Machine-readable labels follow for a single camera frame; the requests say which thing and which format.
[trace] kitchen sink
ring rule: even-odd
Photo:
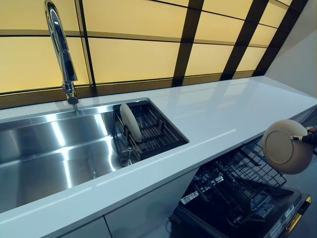
[[[124,102],[138,101],[153,105]],[[121,169],[112,134],[120,103],[0,121],[0,213]]]

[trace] countertop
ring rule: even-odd
[[[260,76],[81,99],[79,109],[142,97],[149,97],[190,142],[1,213],[0,237],[60,235],[62,228],[101,216],[317,104],[314,97]],[[0,119],[68,108],[63,101],[6,109]]]

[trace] wire rack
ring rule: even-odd
[[[224,207],[227,221],[238,227],[285,183],[252,141],[201,167],[192,185],[205,202]]]
[[[142,141],[133,140],[128,128],[122,123],[120,105],[115,105],[113,107],[114,141],[121,158],[133,163],[188,143],[149,102],[129,103],[128,106],[138,123]]]

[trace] faucet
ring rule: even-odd
[[[60,22],[60,17],[56,6],[51,0],[45,0],[45,15],[49,27],[51,39],[53,41],[57,61],[63,75],[62,88],[66,93],[67,101],[77,110],[78,98],[76,96],[73,81],[77,80],[73,63],[71,61],[65,33]]]

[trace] drying rack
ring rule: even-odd
[[[140,128],[142,141],[136,142],[122,122],[120,105],[113,106],[114,141],[127,165],[188,143],[175,127],[148,101],[127,104]]]

